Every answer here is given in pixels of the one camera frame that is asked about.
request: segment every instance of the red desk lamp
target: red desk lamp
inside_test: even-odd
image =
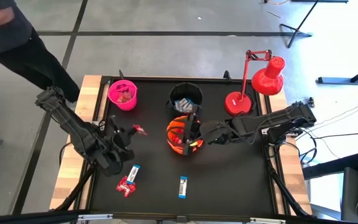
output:
[[[259,58],[257,54],[265,54],[265,57]],[[250,60],[268,61],[271,58],[272,58],[271,50],[264,50],[258,52],[252,52],[248,50],[246,52],[246,64],[244,66],[244,76],[242,77],[242,90],[241,92],[235,91],[228,94],[228,96],[224,100],[224,107],[229,114],[235,116],[240,113],[248,113],[251,110],[252,102],[249,96],[246,95],[249,61]]]

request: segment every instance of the lamp base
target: lamp base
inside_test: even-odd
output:
[[[251,110],[252,102],[251,99],[244,95],[242,101],[241,100],[241,92],[232,92],[229,93],[224,100],[224,107],[226,111],[235,116],[240,113],[248,113]]]

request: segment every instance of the person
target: person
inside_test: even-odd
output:
[[[78,85],[47,50],[14,0],[0,0],[0,63],[43,90],[57,86],[69,102],[78,99]]]

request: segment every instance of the black pants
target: black pants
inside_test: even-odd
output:
[[[0,53],[0,63],[43,90],[48,86],[57,86],[63,90],[68,101],[78,99],[80,89],[77,84],[47,50],[35,30],[24,45]]]

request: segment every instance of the pink bowl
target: pink bowl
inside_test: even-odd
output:
[[[119,94],[123,91],[129,91],[132,95],[132,99],[125,103],[118,103]],[[134,109],[137,103],[137,87],[134,83],[129,80],[119,80],[114,82],[109,89],[109,99],[118,106],[118,108],[129,111]]]

